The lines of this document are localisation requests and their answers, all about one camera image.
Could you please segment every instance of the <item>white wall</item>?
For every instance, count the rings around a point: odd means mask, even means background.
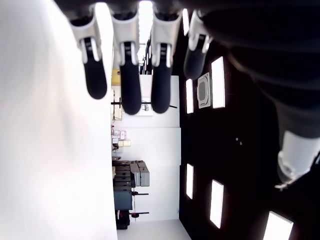
[[[143,160],[150,172],[150,186],[136,187],[135,211],[150,212],[135,220],[161,221],[179,218],[180,128],[126,128],[130,147],[123,147],[122,160]]]
[[[152,75],[140,75],[141,96],[151,97]],[[113,125],[121,128],[179,128],[180,127],[180,107],[179,107],[179,77],[171,76],[171,101],[169,107],[163,114],[154,113],[154,116],[131,116],[123,115],[122,121],[115,121]],[[120,92],[119,86],[112,87]]]
[[[112,25],[100,13],[110,83]],[[0,36],[0,239],[116,240],[110,91],[88,95],[53,1],[2,0]]]
[[[191,240],[179,220],[133,222],[117,234],[118,240]]]

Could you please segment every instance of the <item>light fixture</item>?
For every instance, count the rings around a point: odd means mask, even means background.
[[[186,88],[186,113],[191,114],[194,112],[194,93],[193,93],[193,81],[188,79],[185,82]]]
[[[186,194],[190,199],[193,197],[194,192],[194,167],[190,164],[186,165]]]
[[[221,227],[222,206],[224,200],[224,186],[212,180],[210,220],[219,229]]]
[[[224,108],[225,100],[225,71],[224,58],[220,57],[211,63],[212,73],[212,106],[214,109]]]
[[[185,8],[182,11],[182,22],[183,22],[183,32],[184,35],[187,35],[189,31],[189,14],[188,10]]]
[[[293,225],[292,221],[270,211],[263,240],[288,240]]]

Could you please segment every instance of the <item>storage box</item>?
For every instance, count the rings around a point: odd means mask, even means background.
[[[123,146],[124,147],[130,147],[131,146],[131,141],[130,140],[123,141]]]
[[[130,177],[130,171],[117,171],[117,168],[115,168],[115,175],[117,177]]]
[[[120,139],[121,140],[126,140],[127,139],[127,132],[126,131],[121,131],[120,132]]]
[[[138,167],[139,167],[139,168],[146,168],[147,165],[146,165],[145,162],[138,162]]]
[[[139,170],[138,164],[131,163],[130,164],[130,171],[131,171],[131,173],[134,174],[135,185],[137,187],[139,187],[140,186],[140,170]]]
[[[130,171],[130,166],[129,165],[116,166],[115,170],[116,171]]]
[[[118,138],[112,138],[112,144],[118,144],[119,140]]]
[[[140,186],[149,187],[150,186],[150,173],[147,167],[140,167]]]
[[[114,177],[114,182],[127,182],[131,183],[131,177],[129,176],[117,176]]]

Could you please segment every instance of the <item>robotic finger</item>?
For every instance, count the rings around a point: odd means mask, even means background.
[[[94,99],[102,99],[107,93],[107,80],[95,5],[88,6],[85,15],[70,20],[70,25],[82,53],[88,93]]]
[[[201,20],[201,11],[194,10],[189,28],[189,42],[183,71],[187,79],[195,80],[201,76],[209,45],[213,38]]]
[[[115,51],[121,74],[121,98],[127,114],[135,115],[141,108],[139,77],[139,18],[138,2],[127,6],[109,5],[113,23]]]
[[[170,79],[173,55],[176,50],[178,31],[182,18],[181,11],[164,12],[160,4],[154,4],[151,51],[153,78],[151,105],[158,114],[165,113],[170,105]]]

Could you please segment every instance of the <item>gray box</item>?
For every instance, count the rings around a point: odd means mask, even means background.
[[[132,210],[132,192],[131,190],[117,191],[113,190],[114,209]]]
[[[140,186],[149,187],[150,186],[150,173],[147,167],[140,167]]]
[[[131,163],[130,164],[130,171],[134,174],[134,182],[136,187],[140,187],[140,170],[138,164]]]
[[[145,162],[138,162],[138,167],[139,167],[139,168],[146,168],[147,165],[146,165]]]

